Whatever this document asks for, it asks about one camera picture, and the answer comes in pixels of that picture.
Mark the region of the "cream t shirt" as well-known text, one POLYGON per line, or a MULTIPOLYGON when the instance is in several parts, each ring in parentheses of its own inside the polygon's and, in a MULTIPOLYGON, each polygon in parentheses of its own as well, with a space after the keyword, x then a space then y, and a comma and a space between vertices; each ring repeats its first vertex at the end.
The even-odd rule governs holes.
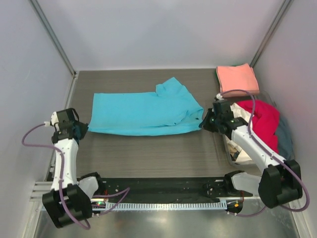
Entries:
MULTIPOLYGON (((243 109, 237 103, 233 103, 230 108, 233 112, 234 118, 243 118, 248 124, 251 116, 250 112, 243 109)), ((231 161, 238 165, 250 165, 254 163, 251 157, 238 144, 230 140, 226 135, 224 138, 229 150, 231 161)))

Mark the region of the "folded pink t shirt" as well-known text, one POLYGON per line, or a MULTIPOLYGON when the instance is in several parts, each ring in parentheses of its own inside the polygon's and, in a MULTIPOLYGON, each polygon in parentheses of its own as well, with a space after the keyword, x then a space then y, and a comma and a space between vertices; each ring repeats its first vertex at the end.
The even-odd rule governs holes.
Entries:
POLYGON ((260 93, 258 81, 253 68, 248 63, 238 66, 218 66, 216 75, 219 81, 220 93, 227 92, 225 97, 244 96, 246 93, 241 91, 229 92, 241 89, 256 95, 260 93))

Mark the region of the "red t shirt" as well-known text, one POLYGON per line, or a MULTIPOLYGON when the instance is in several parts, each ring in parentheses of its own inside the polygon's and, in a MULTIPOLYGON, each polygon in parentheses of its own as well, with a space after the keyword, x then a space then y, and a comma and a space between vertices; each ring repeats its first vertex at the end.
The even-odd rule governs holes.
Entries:
POLYGON ((255 102, 253 131, 267 146, 278 153, 278 138, 275 131, 279 124, 280 112, 264 101, 255 100, 255 102))

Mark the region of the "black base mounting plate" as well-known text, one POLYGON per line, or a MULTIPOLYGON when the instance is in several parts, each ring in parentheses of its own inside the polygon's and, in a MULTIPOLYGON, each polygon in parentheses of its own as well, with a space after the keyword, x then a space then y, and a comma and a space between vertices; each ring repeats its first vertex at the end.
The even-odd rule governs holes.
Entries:
POLYGON ((243 192, 227 189, 223 177, 198 178, 104 178, 108 194, 130 188, 124 203, 213 203, 243 192))

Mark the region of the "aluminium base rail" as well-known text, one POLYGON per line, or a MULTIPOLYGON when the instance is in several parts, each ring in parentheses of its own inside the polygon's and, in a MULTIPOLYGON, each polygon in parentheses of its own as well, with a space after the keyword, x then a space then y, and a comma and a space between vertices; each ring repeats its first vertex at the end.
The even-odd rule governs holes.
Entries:
POLYGON ((41 201, 44 194, 51 191, 52 181, 36 181, 30 195, 30 201, 41 201))

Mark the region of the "aluminium frame post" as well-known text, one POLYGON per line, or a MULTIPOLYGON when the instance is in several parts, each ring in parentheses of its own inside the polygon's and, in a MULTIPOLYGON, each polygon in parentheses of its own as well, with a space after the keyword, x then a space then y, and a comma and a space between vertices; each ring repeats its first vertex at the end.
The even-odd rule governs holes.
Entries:
POLYGON ((40 22, 42 23, 45 31, 47 32, 49 38, 51 39, 52 43, 54 44, 56 50, 58 51, 60 57, 62 58, 64 64, 66 65, 68 71, 71 73, 71 75, 74 77, 76 74, 76 70, 72 66, 68 56, 66 55, 65 50, 63 49, 57 35, 55 34, 51 24, 49 23, 49 20, 47 19, 44 11, 42 10, 42 7, 40 6, 39 2, 37 0, 29 0, 30 5, 34 9, 36 15, 38 16, 40 22))
POLYGON ((289 8, 291 7, 293 0, 283 0, 281 6, 279 7, 276 15, 274 16, 268 30, 266 31, 253 59, 251 60, 250 67, 254 68, 259 61, 260 57, 264 53, 266 47, 269 45, 271 39, 273 38, 274 34, 276 33, 280 23, 282 22, 283 18, 287 14, 289 8))

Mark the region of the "teal grey t shirt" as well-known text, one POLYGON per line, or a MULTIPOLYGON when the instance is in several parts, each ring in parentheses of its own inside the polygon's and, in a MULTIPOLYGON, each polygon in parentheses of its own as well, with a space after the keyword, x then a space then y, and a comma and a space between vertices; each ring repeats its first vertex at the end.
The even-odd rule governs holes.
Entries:
POLYGON ((293 141, 288 121, 285 117, 279 117, 279 124, 275 131, 278 138, 278 153, 286 160, 294 159, 293 141))

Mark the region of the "clear plastic bin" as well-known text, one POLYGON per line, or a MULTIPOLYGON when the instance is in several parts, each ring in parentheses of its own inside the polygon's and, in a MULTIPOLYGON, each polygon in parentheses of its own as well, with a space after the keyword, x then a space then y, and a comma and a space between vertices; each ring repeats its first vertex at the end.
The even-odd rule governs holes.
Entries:
MULTIPOLYGON (((254 98, 255 98, 255 100, 264 101, 264 102, 266 102, 266 103, 268 103, 276 108, 275 102, 273 102, 273 100, 271 99, 270 95, 267 92, 261 92, 260 94, 255 95, 254 98)), ((239 106, 241 106, 246 111, 248 111, 250 113, 252 112, 253 102, 252 102, 252 99, 250 97, 230 98, 229 101, 230 101, 230 105, 232 105, 233 103, 237 103, 239 106)), ((227 153, 227 157, 228 157, 229 162, 233 165, 236 165, 236 166, 242 166, 242 165, 235 164, 233 161, 231 161, 231 158, 229 155, 229 150, 228 150, 226 143, 225 143, 225 138, 224 138, 224 144, 225 144, 225 149, 226 149, 226 153, 227 153)), ((250 165, 245 165, 245 166, 250 167, 250 166, 253 166, 254 164, 255 163, 250 164, 250 165)))

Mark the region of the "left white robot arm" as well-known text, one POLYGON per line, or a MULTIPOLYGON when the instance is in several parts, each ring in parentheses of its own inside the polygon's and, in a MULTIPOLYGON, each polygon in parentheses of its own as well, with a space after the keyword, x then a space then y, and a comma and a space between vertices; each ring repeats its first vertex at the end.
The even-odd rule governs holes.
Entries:
POLYGON ((63 228, 92 216, 91 199, 102 197, 105 185, 97 172, 80 178, 76 175, 79 142, 88 131, 88 124, 80 122, 76 110, 53 112, 50 125, 55 129, 55 168, 53 183, 43 194, 42 203, 55 227, 63 228))

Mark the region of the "left aluminium frame post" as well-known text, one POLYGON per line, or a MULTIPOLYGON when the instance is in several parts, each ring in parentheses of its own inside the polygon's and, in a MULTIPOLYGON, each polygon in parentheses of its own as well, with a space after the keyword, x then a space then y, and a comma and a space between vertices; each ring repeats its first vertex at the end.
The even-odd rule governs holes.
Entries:
POLYGON ((57 35, 55 34, 51 24, 49 23, 49 20, 47 19, 44 11, 42 10, 42 7, 40 6, 39 2, 37 0, 29 0, 30 5, 34 9, 36 15, 38 16, 40 22, 42 23, 45 31, 47 32, 49 38, 51 39, 52 43, 54 44, 56 50, 58 51, 60 57, 62 58, 64 64, 66 65, 68 71, 71 73, 71 75, 74 77, 76 74, 76 70, 72 66, 68 56, 66 55, 65 50, 63 49, 57 35))

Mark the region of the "right aluminium frame post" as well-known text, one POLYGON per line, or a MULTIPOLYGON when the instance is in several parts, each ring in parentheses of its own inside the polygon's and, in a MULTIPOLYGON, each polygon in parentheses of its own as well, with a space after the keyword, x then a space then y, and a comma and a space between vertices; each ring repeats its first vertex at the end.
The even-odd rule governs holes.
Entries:
POLYGON ((253 59, 251 60, 250 67, 254 68, 259 61, 260 57, 264 53, 266 47, 269 45, 271 39, 273 38, 274 34, 276 33, 280 23, 282 22, 283 18, 287 14, 289 8, 291 7, 293 0, 283 0, 281 6, 279 7, 276 15, 274 16, 268 30, 266 31, 253 59))

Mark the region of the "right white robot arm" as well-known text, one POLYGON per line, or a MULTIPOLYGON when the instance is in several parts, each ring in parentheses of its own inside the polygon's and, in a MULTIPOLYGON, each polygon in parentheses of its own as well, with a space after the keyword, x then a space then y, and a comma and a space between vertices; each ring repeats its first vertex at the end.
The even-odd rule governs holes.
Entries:
POLYGON ((241 190, 259 196, 268 208, 284 205, 307 195, 296 161, 286 161, 267 146, 242 118, 235 118, 227 100, 214 101, 200 128, 226 135, 254 161, 261 176, 234 171, 224 176, 224 192, 235 196, 241 190))

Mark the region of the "turquoise t shirt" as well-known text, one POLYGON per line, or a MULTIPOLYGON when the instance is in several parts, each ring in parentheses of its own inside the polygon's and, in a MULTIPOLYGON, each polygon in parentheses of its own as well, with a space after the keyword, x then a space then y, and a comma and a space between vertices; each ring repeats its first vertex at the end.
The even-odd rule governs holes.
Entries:
POLYGON ((199 130, 204 109, 175 77, 154 92, 96 93, 89 131, 124 136, 162 136, 199 130))

